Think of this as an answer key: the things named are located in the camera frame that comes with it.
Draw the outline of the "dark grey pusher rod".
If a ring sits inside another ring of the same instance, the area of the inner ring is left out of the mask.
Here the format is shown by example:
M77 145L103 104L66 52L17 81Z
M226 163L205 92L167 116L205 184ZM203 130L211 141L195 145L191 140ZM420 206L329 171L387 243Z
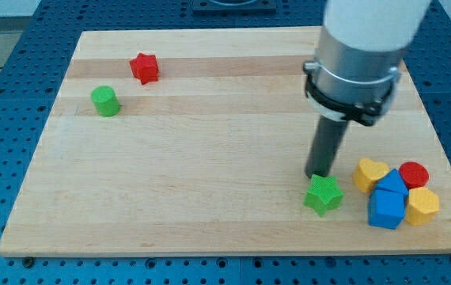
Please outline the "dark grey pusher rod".
M305 165L305 174L326 177L331 170L348 121L334 121L324 116L319 118L312 146Z

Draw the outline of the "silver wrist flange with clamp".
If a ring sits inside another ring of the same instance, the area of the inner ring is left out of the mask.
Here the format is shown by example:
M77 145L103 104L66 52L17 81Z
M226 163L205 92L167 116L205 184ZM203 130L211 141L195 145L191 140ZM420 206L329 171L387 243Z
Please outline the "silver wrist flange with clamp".
M373 126L391 107L405 47L367 51L338 40L324 26L313 59L302 65L305 95L324 117Z

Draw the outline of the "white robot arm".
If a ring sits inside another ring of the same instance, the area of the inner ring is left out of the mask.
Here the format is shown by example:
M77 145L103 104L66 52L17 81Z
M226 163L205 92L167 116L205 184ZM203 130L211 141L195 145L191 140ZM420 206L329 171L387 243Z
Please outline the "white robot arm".
M302 65L305 95L320 118L305 165L329 174L351 121L373 126L390 109L399 65L430 0L328 0L313 59Z

